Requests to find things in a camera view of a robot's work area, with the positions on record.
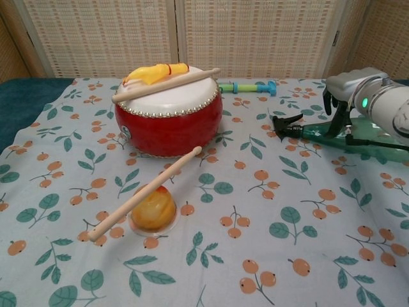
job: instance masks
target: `floral tablecloth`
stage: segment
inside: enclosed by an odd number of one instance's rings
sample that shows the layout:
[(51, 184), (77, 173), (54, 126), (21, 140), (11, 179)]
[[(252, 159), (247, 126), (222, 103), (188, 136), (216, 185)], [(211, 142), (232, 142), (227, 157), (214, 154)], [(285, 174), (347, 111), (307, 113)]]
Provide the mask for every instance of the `floral tablecloth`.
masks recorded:
[(123, 219), (87, 241), (175, 161), (123, 138), (119, 82), (76, 79), (1, 154), (0, 306), (408, 306), (409, 164), (272, 128), (329, 120), (323, 80), (223, 94), (218, 134), (164, 184), (178, 224), (144, 238)]

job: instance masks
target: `wooden drumstick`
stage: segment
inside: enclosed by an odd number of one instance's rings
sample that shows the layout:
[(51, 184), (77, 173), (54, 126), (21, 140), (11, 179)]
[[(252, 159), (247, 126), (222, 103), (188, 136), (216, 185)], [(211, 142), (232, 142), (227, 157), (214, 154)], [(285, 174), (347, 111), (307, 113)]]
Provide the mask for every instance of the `wooden drumstick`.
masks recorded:
[(218, 74), (221, 71), (219, 68), (213, 68), (211, 70), (204, 70), (202, 72), (194, 72), (192, 74), (186, 74), (178, 76), (177, 78), (170, 79), (161, 83), (143, 86), (141, 88), (136, 88), (135, 90), (128, 91), (125, 93), (119, 93), (112, 96), (112, 102), (117, 104), (118, 102), (136, 99), (142, 96), (146, 96), (149, 94), (158, 93), (160, 91), (169, 90), (171, 88), (175, 88), (177, 86), (185, 85), (188, 83), (192, 83), (198, 80), (206, 79), (213, 74)]
[(133, 195), (129, 200), (127, 200), (122, 206), (104, 219), (100, 224), (98, 224), (94, 229), (88, 233), (88, 238), (90, 241), (95, 242), (101, 237), (105, 232), (107, 232), (112, 226), (114, 226), (123, 216), (127, 215), (132, 211), (141, 201), (148, 197), (154, 190), (160, 187), (167, 179), (174, 175), (183, 165), (188, 163), (195, 155), (200, 154), (202, 148), (197, 146), (193, 150), (175, 163), (173, 163), (169, 168), (167, 168), (158, 177), (153, 179), (149, 184), (144, 186), (138, 193)]

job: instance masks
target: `red drum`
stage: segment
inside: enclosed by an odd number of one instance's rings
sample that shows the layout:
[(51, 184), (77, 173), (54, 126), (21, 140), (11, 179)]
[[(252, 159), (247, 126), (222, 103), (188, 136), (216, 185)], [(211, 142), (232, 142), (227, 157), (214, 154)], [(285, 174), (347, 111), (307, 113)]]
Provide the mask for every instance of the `red drum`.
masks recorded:
[[(190, 67), (188, 74), (198, 71)], [(121, 84), (118, 93), (138, 86), (144, 85), (140, 81)], [(115, 115), (122, 133), (138, 150), (157, 157), (179, 157), (212, 140), (222, 119), (222, 98), (216, 81), (209, 77), (120, 102)]]

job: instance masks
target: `orange jelly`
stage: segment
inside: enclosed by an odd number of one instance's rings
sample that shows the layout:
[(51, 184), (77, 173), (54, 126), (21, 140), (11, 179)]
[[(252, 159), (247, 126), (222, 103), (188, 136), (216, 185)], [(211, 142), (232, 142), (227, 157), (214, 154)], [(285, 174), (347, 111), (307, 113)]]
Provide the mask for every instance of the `orange jelly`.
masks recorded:
[(175, 213), (176, 204), (171, 193), (160, 186), (132, 210), (131, 218), (139, 229), (154, 232), (170, 225)]

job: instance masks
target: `white drumhead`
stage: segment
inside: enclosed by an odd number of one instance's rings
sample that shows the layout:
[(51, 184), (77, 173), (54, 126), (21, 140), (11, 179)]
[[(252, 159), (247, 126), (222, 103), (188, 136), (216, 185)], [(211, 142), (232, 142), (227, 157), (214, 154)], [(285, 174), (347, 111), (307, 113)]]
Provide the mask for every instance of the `white drumhead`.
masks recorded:
[[(189, 67), (188, 74), (200, 72), (201, 69)], [(176, 79), (186, 74), (173, 75), (169, 79)], [(141, 80), (131, 80), (125, 86), (122, 84), (118, 88), (118, 93), (124, 93), (145, 85)], [(127, 108), (133, 113), (143, 114), (175, 114), (193, 110), (200, 104), (204, 104), (209, 98), (214, 98), (217, 90), (216, 81), (209, 77), (193, 83), (189, 83), (170, 90), (161, 91), (141, 98), (125, 101), (121, 107)]]

